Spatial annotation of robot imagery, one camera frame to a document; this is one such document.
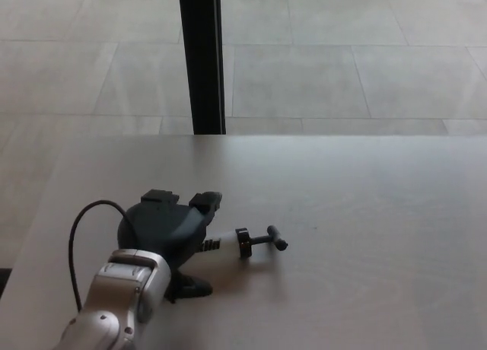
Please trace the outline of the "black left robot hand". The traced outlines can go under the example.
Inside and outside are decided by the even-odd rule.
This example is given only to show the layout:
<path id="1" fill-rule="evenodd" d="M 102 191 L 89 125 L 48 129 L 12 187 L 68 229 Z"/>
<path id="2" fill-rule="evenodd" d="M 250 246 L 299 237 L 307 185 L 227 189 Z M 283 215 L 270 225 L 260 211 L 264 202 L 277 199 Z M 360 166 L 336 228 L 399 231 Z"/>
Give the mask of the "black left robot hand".
<path id="1" fill-rule="evenodd" d="M 117 232 L 120 249 L 137 249 L 162 256 L 170 267 L 171 279 L 165 298 L 201 298 L 212 293 L 205 280 L 184 275 L 179 268 L 194 254 L 221 247 L 219 239 L 208 239 L 207 226 L 220 207 L 219 192 L 197 193 L 186 205 L 171 191 L 152 189 L 140 203 L 126 211 Z"/>

